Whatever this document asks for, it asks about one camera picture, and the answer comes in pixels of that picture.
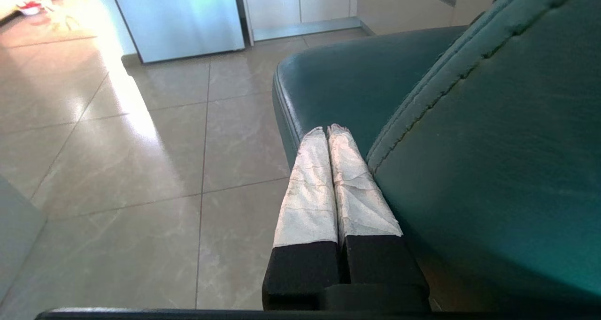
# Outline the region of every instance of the refrigerator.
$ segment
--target refrigerator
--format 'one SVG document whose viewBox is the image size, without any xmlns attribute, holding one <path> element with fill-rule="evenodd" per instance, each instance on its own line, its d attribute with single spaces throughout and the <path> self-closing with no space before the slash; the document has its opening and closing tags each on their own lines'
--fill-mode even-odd
<svg viewBox="0 0 601 320">
<path fill-rule="evenodd" d="M 244 48 L 236 0 L 116 0 L 142 62 Z"/>
</svg>

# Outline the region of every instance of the leather upholstery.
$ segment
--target leather upholstery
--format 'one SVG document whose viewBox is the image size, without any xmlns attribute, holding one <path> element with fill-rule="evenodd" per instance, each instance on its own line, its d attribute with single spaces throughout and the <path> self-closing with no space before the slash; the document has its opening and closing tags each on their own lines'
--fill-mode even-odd
<svg viewBox="0 0 601 320">
<path fill-rule="evenodd" d="M 428 68 L 465 27 L 365 38 L 309 49 L 282 61 L 273 105 L 290 168 L 302 137 L 339 123 L 365 157 L 371 144 Z"/>
<path fill-rule="evenodd" d="M 405 234 L 512 294 L 601 305 L 601 2 L 496 0 L 415 78 L 426 33 L 285 61 L 283 139 L 347 125 Z"/>
</svg>

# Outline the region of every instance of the white tape wrapping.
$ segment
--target white tape wrapping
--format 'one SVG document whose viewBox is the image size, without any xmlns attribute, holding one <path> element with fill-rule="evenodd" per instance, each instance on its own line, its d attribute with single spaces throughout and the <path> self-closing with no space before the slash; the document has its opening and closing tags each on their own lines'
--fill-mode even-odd
<svg viewBox="0 0 601 320">
<path fill-rule="evenodd" d="M 347 235 L 395 235 L 403 232 L 375 183 L 348 129 L 328 127 L 339 243 Z"/>
<path fill-rule="evenodd" d="M 279 209 L 273 247 L 337 240 L 328 140 L 318 127 L 300 143 Z"/>
</svg>

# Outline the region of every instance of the white bowl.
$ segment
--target white bowl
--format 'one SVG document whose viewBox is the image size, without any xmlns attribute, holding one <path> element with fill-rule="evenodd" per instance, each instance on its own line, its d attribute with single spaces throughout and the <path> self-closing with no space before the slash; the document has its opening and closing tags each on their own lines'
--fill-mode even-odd
<svg viewBox="0 0 601 320">
<path fill-rule="evenodd" d="M 38 14 L 39 8 L 40 7 L 31 7 L 31 8 L 24 8 L 24 9 L 19 8 L 19 10 L 23 13 L 23 15 L 30 16 L 30 15 Z"/>
</svg>

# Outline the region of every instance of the chair backrest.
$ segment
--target chair backrest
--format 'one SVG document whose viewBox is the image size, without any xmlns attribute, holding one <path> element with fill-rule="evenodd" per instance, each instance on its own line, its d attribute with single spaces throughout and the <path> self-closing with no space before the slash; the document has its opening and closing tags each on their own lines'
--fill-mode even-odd
<svg viewBox="0 0 601 320">
<path fill-rule="evenodd" d="M 601 0 L 496 0 L 368 157 L 403 230 L 531 297 L 601 299 Z"/>
</svg>

